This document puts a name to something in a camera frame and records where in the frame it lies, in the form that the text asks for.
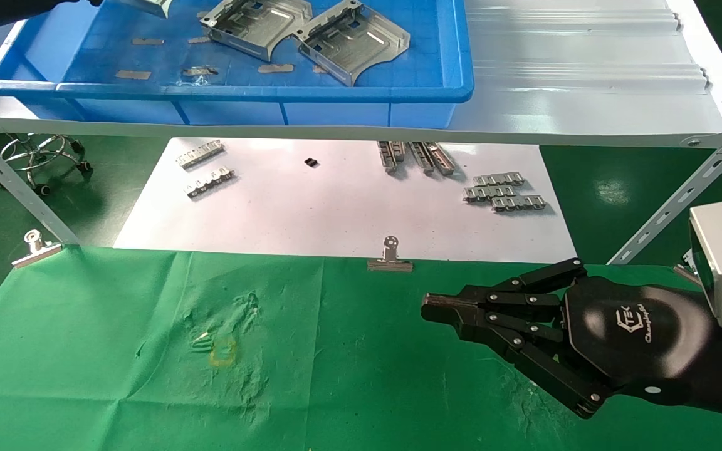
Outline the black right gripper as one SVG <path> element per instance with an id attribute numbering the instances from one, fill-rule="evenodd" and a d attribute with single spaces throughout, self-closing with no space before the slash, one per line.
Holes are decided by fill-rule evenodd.
<path id="1" fill-rule="evenodd" d="M 484 309 L 559 306 L 556 292 L 566 288 L 570 345 L 604 379 L 569 366 L 561 331 Z M 580 259 L 533 269 L 494 286 L 467 284 L 457 294 L 429 293 L 423 306 L 423 319 L 450 325 L 459 339 L 487 346 L 582 419 L 592 417 L 614 392 L 659 405 L 694 403 L 691 370 L 716 330 L 701 294 L 587 277 Z"/>

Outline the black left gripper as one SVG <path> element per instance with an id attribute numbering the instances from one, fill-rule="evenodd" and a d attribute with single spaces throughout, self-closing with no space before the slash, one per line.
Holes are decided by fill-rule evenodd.
<path id="1" fill-rule="evenodd" d="M 83 8 L 99 8 L 102 0 L 62 1 L 0 1 L 0 26 L 16 23 L 48 12 L 58 4 L 81 5 Z"/>

